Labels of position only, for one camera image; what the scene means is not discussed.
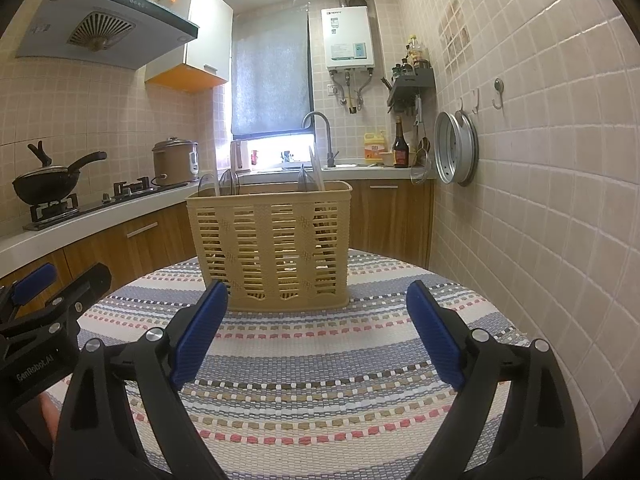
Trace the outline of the person's hand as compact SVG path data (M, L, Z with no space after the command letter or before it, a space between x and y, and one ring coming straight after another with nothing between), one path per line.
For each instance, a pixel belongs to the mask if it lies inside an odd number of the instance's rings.
M38 399L47 430L49 431L52 442L55 442L56 436L58 435L58 424L60 423L60 411L46 392L40 393Z

